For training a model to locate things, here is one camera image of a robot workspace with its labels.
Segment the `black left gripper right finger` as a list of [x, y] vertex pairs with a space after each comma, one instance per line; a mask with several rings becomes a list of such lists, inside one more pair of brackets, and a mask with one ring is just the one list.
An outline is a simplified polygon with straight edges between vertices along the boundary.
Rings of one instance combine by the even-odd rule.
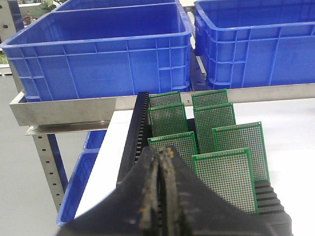
[[207, 187], [187, 166], [174, 146], [159, 153], [166, 201], [179, 215], [183, 236], [290, 236], [292, 220], [285, 212], [270, 183], [255, 185], [258, 214], [234, 207]]

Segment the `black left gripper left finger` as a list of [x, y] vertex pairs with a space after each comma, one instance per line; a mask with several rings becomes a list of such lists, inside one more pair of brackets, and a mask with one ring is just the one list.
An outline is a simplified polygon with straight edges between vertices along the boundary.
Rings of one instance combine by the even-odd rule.
[[66, 223], [59, 236], [157, 236], [157, 153], [145, 147], [121, 184], [101, 203]]

